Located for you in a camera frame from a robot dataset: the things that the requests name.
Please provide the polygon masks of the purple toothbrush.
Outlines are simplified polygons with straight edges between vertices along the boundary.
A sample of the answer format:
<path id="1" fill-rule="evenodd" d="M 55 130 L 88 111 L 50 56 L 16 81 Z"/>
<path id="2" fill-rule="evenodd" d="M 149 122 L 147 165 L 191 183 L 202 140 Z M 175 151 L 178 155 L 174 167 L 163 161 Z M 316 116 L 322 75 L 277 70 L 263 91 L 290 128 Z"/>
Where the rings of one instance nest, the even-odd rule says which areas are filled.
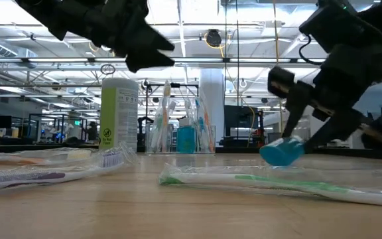
<path id="1" fill-rule="evenodd" d="M 109 150 L 97 153 L 79 165 L 31 167 L 21 166 L 0 170 L 0 189 L 19 185 L 56 184 L 75 181 L 86 177 L 114 172 L 129 163 L 129 156 L 123 150 Z"/>

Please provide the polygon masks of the black machine cabinet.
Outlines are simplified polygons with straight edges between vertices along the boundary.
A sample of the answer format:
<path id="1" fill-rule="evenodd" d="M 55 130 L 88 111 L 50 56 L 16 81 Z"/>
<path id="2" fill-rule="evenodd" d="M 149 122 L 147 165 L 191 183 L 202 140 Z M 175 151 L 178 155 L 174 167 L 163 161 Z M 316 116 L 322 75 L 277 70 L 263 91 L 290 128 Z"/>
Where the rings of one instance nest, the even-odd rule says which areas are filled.
<path id="1" fill-rule="evenodd" d="M 264 111 L 248 106 L 224 106 L 224 147 L 260 148 L 265 144 Z"/>

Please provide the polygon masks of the green white wipes canister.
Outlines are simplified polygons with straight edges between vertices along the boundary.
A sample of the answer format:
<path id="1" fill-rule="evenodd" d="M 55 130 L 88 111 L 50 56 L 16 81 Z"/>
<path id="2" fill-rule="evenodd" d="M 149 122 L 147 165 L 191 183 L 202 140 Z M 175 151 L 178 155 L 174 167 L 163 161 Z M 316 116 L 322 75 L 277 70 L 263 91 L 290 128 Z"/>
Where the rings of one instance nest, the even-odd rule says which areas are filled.
<path id="1" fill-rule="evenodd" d="M 124 143 L 137 151 L 138 84 L 126 78 L 107 78 L 101 85 L 99 148 Z"/>

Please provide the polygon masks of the white green toothbrush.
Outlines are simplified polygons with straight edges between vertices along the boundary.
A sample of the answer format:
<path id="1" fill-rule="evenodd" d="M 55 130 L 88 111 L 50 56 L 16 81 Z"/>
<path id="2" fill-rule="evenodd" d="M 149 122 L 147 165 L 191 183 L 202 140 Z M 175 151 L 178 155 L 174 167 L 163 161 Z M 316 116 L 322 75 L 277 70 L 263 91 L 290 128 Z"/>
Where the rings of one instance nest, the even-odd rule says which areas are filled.
<path id="1" fill-rule="evenodd" d="M 153 124 L 153 132 L 152 132 L 152 137 L 151 137 L 152 152 L 158 151 L 159 136 L 160 136 L 160 131 L 162 130 L 163 119 L 164 119 L 164 107 L 160 106 L 157 110 L 156 115 L 155 115 L 155 121 Z"/>

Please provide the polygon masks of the white toothbrush in clear wrapper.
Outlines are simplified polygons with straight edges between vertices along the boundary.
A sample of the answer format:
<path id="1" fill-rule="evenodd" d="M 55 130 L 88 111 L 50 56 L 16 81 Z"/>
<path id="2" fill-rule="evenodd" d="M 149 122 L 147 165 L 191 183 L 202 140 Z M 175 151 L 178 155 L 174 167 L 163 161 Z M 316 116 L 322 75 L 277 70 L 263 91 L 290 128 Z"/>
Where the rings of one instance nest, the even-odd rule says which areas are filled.
<path id="1" fill-rule="evenodd" d="M 170 123 L 171 116 L 175 110 L 177 102 L 175 100 L 171 101 L 168 106 L 168 125 L 167 125 L 167 151 L 170 153 L 172 151 L 172 133 L 174 126 Z"/>

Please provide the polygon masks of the clear acrylic organizer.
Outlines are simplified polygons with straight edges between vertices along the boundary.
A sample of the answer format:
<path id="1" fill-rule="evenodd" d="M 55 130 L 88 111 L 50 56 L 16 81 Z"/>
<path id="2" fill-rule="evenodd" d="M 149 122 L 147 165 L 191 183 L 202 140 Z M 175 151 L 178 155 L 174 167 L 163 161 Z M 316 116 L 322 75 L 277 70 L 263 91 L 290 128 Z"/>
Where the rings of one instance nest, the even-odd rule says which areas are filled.
<path id="1" fill-rule="evenodd" d="M 160 145 L 160 136 L 161 136 L 161 131 L 160 131 L 160 136 L 159 136 L 159 148 L 158 148 L 158 151 L 156 152 L 152 152 L 152 149 L 151 149 L 151 137 L 152 137 L 152 132 L 153 132 L 153 123 L 148 123 L 146 125 L 146 136 L 145 136 L 145 153 L 147 155 L 166 155 L 166 154 L 184 154 L 184 153 L 178 153 L 177 150 L 176 150 L 176 139 L 177 139 L 177 129 L 179 127 L 177 127 L 176 125 L 173 125 L 174 126 L 174 129 L 173 129 L 173 133 L 172 133 L 172 151 L 169 153 L 167 151 L 167 141 L 166 141 L 166 151 L 165 152 L 162 152 L 161 151 L 161 145 Z M 194 129 L 195 129 L 195 133 L 196 133 L 196 150 L 195 150 L 195 153 L 193 154 L 208 154 L 208 155 L 213 155 L 216 153 L 216 146 L 215 146 L 215 153 L 201 153 L 200 152 L 200 147 L 199 147 L 199 143 L 198 143 L 198 136 L 197 136 L 197 133 L 198 133 L 198 128 L 196 126 L 194 126 Z M 213 135 L 215 136 L 215 130 L 214 130 L 214 126 L 212 126 L 212 129 L 213 129 Z"/>

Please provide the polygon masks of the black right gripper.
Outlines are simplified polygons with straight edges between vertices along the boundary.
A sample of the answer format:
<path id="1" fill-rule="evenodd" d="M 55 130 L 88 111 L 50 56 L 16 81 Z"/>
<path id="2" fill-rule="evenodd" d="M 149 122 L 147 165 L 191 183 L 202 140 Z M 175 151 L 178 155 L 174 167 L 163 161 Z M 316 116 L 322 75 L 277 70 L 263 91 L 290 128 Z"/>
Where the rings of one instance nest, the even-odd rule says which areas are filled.
<path id="1" fill-rule="evenodd" d="M 357 130 L 366 143 L 382 149 L 382 116 L 372 119 L 354 108 L 368 88 L 381 79 L 382 53 L 346 45 L 334 48 L 311 84 L 295 80 L 285 68 L 273 67 L 268 74 L 268 90 L 286 101 L 289 112 L 282 136 L 292 135 L 310 106 L 312 115 L 324 125 L 305 143 L 306 153 L 333 139 L 345 141 Z"/>

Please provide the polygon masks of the teal packaged toothbrush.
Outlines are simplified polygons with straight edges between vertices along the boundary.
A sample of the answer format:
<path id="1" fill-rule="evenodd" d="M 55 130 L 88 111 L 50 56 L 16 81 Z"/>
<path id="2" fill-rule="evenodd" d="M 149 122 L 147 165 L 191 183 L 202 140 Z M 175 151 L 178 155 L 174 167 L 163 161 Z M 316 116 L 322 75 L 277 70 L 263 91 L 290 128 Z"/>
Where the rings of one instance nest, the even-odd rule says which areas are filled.
<path id="1" fill-rule="evenodd" d="M 260 148 L 261 157 L 272 166 L 289 166 L 304 155 L 304 142 L 298 136 L 282 137 Z"/>

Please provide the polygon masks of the white building pillar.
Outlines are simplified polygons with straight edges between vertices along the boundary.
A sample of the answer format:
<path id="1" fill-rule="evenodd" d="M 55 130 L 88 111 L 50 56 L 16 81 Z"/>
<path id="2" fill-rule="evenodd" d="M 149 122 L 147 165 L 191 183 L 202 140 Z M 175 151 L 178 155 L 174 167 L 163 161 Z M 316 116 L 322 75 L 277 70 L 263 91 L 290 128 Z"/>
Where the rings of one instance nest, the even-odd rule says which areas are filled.
<path id="1" fill-rule="evenodd" d="M 200 71 L 199 89 L 205 96 L 210 123 L 215 130 L 215 146 L 220 147 L 224 135 L 225 79 L 221 68 L 203 68 Z"/>

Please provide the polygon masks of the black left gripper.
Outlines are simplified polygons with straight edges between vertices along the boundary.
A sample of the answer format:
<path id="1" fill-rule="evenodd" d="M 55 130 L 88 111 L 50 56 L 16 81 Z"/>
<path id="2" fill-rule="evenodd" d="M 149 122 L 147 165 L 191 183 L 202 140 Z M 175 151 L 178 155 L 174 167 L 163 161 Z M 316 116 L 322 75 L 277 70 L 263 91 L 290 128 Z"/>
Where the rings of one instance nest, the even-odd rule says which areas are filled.
<path id="1" fill-rule="evenodd" d="M 81 4 L 86 8 L 81 36 L 94 46 L 111 48 L 117 56 L 127 55 L 130 72 L 174 65 L 158 51 L 173 51 L 175 46 L 147 24 L 145 0 L 81 0 Z"/>

